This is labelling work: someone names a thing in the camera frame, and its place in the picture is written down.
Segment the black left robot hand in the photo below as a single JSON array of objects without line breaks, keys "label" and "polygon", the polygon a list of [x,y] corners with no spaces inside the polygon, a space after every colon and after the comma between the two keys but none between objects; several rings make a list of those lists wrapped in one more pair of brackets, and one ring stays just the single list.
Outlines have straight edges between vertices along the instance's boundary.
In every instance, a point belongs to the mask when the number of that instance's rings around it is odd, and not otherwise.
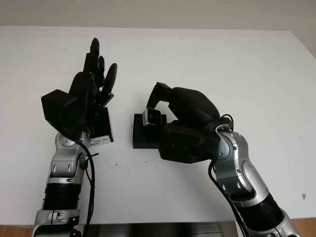
[{"label": "black left robot hand", "polygon": [[69,94],[76,97],[83,109],[80,125],[83,129],[94,132],[95,120],[101,110],[113,98],[118,65],[113,63],[105,75],[105,59],[99,54],[100,44],[93,38],[90,51],[86,54],[83,71],[76,74]]}]

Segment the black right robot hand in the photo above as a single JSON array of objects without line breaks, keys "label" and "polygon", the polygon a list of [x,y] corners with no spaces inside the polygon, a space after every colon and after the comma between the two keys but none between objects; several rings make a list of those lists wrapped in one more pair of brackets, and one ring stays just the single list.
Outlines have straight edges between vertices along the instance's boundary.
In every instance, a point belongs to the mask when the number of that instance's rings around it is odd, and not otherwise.
[{"label": "black right robot hand", "polygon": [[171,88],[165,83],[157,82],[150,94],[147,108],[154,109],[160,101],[167,102],[180,123],[190,128],[201,129],[220,118],[215,105],[197,90]]}]

